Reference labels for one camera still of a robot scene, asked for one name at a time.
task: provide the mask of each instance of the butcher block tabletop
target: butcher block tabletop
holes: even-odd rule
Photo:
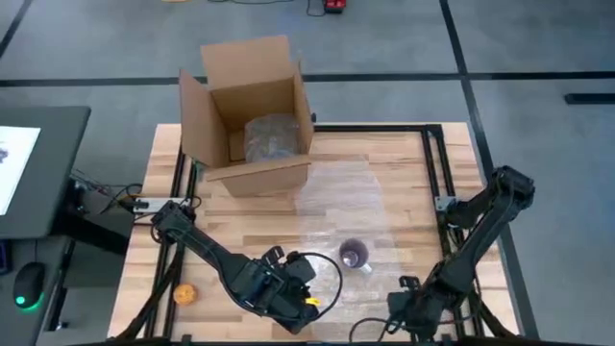
[[[482,189],[477,160],[465,123],[441,124],[459,198]],[[157,127],[142,194],[168,197],[180,146],[179,124]],[[444,184],[437,151],[433,150],[438,182]],[[250,197],[233,197],[219,182],[197,179],[196,226],[231,252],[260,258],[274,245],[291,251],[318,252],[342,266],[344,287],[337,305],[293,335],[270,318],[237,307],[218,275],[190,251],[184,257],[181,282],[197,288],[197,300],[178,306],[172,338],[191,334],[194,341],[347,341],[352,325],[364,317],[386,318],[386,296],[400,291],[398,278],[424,280],[442,259],[424,146],[417,132],[316,132],[309,152],[311,165],[303,186]],[[187,165],[182,185],[187,184]],[[339,245],[361,240],[368,249],[371,272],[344,267]],[[113,309],[109,336],[119,334],[149,296],[159,245],[150,227],[135,226]],[[312,296],[327,306],[337,290],[334,268],[309,259],[316,278]],[[477,268],[485,304],[513,333],[518,332],[498,246],[494,244]],[[161,335],[166,298],[160,302],[156,335]],[[466,306],[463,315],[468,315]],[[442,320],[452,316],[444,313]],[[472,334],[472,324],[465,324]],[[357,328],[355,340],[375,341],[382,323]],[[454,325],[442,333],[455,338]],[[385,341],[406,341],[408,334],[386,335]]]

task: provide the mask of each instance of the cardboard box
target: cardboard box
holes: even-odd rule
[[[289,57],[286,37],[201,47],[207,88],[180,71],[182,150],[206,164],[206,179],[221,181],[233,196],[303,184],[314,127],[298,63]],[[270,113],[293,113],[302,155],[246,163],[243,129]]]

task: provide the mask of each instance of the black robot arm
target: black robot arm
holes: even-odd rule
[[[416,277],[402,277],[400,285],[407,291],[387,297],[389,320],[419,340],[431,340],[442,311],[458,308],[473,291],[480,258],[503,227],[532,203],[532,179],[508,166],[496,169],[491,178],[487,188],[470,201],[453,201],[446,207],[443,217],[451,227],[471,230],[460,248],[438,262],[424,283]]]
[[[260,259],[233,254],[196,228],[193,216],[174,202],[167,202],[152,218],[159,235],[180,242],[217,270],[220,282],[241,308],[271,317],[292,334],[319,316],[307,303],[308,286],[316,277],[304,254],[284,252],[275,246]]]

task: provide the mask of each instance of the plastic bag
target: plastic bag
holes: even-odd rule
[[[299,154],[299,125],[293,114],[268,114],[245,126],[247,162],[290,158]]]
[[[404,275],[384,207],[385,196],[373,168],[361,156],[348,159],[352,160],[313,161],[307,183],[294,195],[302,244],[296,250],[330,257],[340,265],[344,277],[337,306],[309,325],[311,335],[319,340],[347,339],[351,326],[364,317],[386,319],[387,294],[400,290],[398,278]],[[342,263],[341,246],[349,239],[364,244],[373,270]],[[323,309],[333,300],[339,278],[327,261],[308,260],[316,272],[309,291],[323,302]],[[374,339],[381,329],[382,324],[361,326],[355,338]]]

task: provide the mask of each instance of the concrete floor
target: concrete floor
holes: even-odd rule
[[[0,30],[20,5],[0,2]],[[203,75],[200,44],[277,34],[290,37],[306,73],[456,72],[438,1],[352,0],[341,16],[320,18],[305,6],[34,0],[0,80],[172,77],[179,67]],[[615,2],[451,0],[451,10],[471,72],[615,70]],[[569,107],[562,96],[613,92],[615,80],[472,87],[493,161],[536,181],[534,205],[511,231],[540,336],[613,344],[615,106]],[[469,121],[459,81],[310,83],[307,95],[319,121]],[[32,105],[92,107],[77,166],[109,184],[141,181],[156,124],[179,121],[176,86],[0,88],[0,106]],[[112,304],[115,285],[86,289]],[[110,311],[98,310],[82,333],[92,341],[106,334]],[[73,341],[51,339],[39,344]]]

